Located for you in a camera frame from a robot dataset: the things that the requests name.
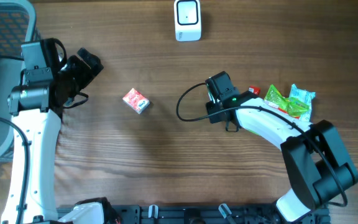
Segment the red coffee stick sachet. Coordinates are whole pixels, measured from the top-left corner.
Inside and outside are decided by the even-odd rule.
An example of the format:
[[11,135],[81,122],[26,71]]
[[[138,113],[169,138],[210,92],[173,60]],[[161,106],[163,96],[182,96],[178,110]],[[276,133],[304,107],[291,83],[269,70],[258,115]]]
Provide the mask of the red coffee stick sachet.
[[260,88],[256,86],[250,86],[249,91],[255,95],[260,95]]

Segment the red tissue pack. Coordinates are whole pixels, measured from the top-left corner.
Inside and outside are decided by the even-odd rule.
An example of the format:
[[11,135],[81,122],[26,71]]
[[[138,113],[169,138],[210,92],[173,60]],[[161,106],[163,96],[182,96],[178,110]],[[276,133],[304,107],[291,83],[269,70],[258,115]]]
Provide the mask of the red tissue pack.
[[149,99],[135,88],[132,88],[122,100],[138,114],[141,114],[150,104]]

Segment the green snack bag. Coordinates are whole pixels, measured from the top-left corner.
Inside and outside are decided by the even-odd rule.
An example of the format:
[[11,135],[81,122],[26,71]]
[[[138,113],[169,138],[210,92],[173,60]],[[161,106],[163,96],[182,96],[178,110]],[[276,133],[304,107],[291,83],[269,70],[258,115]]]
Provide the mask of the green snack bag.
[[270,85],[264,101],[270,107],[294,118],[300,118],[301,115],[306,114],[311,109],[311,106],[297,98],[285,98],[274,85]]

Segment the teal tissue pack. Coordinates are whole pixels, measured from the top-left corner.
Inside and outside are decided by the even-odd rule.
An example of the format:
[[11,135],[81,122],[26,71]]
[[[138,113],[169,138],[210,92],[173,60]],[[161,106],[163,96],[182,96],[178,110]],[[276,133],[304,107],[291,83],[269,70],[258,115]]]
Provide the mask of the teal tissue pack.
[[299,89],[295,84],[291,86],[290,97],[296,98],[309,106],[308,111],[300,116],[300,120],[311,121],[312,100],[315,98],[315,96],[315,92]]

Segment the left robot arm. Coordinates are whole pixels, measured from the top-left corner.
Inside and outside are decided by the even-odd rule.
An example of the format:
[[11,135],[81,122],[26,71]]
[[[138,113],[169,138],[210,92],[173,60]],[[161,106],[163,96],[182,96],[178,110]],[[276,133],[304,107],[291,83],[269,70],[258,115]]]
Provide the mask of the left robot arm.
[[54,167],[62,111],[79,106],[76,96],[103,70],[100,58],[85,48],[60,56],[55,38],[21,45],[24,69],[8,96],[14,129],[11,183],[1,223],[54,222],[58,218]]

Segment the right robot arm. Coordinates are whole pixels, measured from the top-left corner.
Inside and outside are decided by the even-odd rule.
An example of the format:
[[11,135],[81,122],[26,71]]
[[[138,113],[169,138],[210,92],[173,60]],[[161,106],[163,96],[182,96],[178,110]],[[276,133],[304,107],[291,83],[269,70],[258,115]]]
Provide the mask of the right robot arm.
[[211,123],[233,123],[262,136],[283,156],[291,188],[275,202],[286,222],[298,221],[358,183],[357,169],[332,123],[301,121],[256,94],[240,93],[221,72],[205,81]]

